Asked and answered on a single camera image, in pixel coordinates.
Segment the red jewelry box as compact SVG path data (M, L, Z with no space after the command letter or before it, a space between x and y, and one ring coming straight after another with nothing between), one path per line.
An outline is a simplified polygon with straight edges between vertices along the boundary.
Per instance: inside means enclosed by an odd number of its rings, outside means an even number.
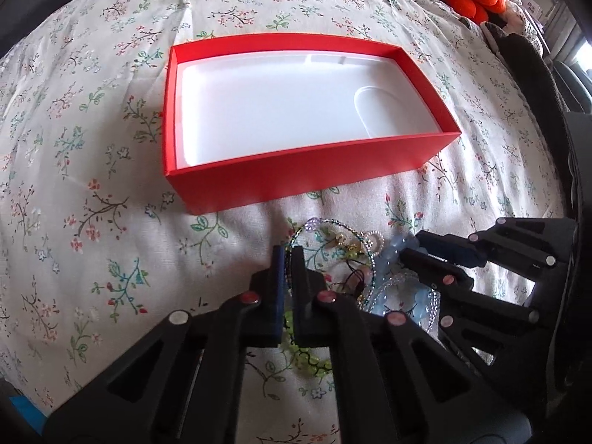
M399 46L253 33L169 51L162 164L193 215L412 171L460 133Z

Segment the blue plastic stool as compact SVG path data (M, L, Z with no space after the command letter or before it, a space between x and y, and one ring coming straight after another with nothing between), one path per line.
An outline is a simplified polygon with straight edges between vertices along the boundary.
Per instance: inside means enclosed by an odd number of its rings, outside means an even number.
M39 435L47 421L46 416L25 396L15 395L9 398L18 415Z

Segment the floral bed sheet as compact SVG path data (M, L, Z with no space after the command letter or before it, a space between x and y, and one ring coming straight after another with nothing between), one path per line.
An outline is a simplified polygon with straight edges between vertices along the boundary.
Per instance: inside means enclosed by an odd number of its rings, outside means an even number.
M191 215L162 174L169 50L263 32L402 47L460 136L405 174ZM513 75L443 0L73 0L1 61L1 377L50 415L169 313L246 291L274 246L343 291L373 277L361 233L566 212Z

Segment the dark brown blanket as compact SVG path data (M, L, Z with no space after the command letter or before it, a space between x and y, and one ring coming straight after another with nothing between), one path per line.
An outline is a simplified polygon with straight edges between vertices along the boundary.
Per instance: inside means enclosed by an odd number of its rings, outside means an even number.
M566 204L572 206L573 176L566 114L551 71L526 37L507 33L488 21L480 27L487 44L502 59L525 96L552 155Z

